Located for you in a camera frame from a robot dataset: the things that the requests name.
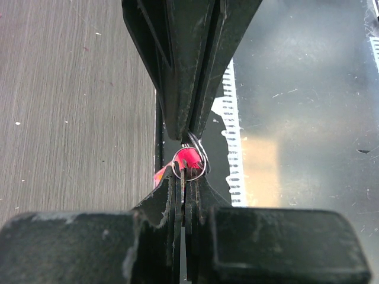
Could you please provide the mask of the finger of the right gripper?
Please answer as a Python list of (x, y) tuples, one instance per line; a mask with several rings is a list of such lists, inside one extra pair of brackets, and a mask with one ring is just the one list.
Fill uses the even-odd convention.
[(207, 32), (200, 79), (189, 131), (202, 137), (224, 72), (261, 0), (216, 1)]
[(214, 1), (122, 1), (123, 19), (156, 88), (169, 138), (188, 131)]

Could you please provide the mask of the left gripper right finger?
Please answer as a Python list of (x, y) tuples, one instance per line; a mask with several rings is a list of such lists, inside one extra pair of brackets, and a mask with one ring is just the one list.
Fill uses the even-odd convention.
[(232, 207), (185, 172), (187, 278), (192, 283), (369, 283), (351, 224), (325, 210)]

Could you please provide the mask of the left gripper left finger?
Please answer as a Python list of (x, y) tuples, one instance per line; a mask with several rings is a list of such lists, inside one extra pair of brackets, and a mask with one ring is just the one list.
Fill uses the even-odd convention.
[(180, 182), (129, 211), (28, 212), (1, 229), (2, 283), (178, 283)]

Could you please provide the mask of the silver keyring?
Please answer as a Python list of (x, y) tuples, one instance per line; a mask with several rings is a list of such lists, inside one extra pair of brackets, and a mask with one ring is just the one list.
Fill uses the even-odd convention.
[(186, 181), (192, 181), (205, 174), (207, 161), (195, 147), (185, 146), (174, 154), (171, 166), (176, 177), (184, 171)]

